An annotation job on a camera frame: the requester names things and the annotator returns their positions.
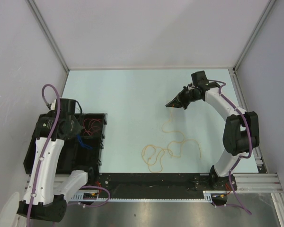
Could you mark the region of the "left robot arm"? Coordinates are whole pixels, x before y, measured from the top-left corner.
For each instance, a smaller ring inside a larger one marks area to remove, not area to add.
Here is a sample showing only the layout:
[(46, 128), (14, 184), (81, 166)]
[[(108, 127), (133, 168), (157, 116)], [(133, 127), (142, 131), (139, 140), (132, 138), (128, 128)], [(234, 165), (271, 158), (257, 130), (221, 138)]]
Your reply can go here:
[(67, 140), (80, 134), (83, 127), (75, 116), (74, 99), (57, 99), (55, 107), (38, 119), (35, 127), (35, 157), (31, 177), (17, 214), (31, 219), (60, 222), (67, 203), (81, 187), (90, 189), (95, 177), (89, 170), (76, 169), (57, 188), (54, 180), (58, 160)]

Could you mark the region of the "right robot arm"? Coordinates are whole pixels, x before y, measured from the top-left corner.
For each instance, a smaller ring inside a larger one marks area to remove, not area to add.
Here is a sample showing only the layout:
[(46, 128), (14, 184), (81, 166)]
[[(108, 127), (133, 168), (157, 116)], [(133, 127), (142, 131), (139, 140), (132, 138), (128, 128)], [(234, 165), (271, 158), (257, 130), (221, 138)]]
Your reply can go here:
[(190, 103), (203, 100), (224, 119), (224, 151), (209, 173), (210, 187), (219, 190), (225, 184), (231, 185), (236, 166), (241, 160), (249, 159), (252, 150), (259, 146), (258, 115), (235, 105), (224, 95), (225, 82), (208, 79), (204, 71), (193, 73), (191, 78), (192, 83), (184, 86), (165, 106), (187, 109)]

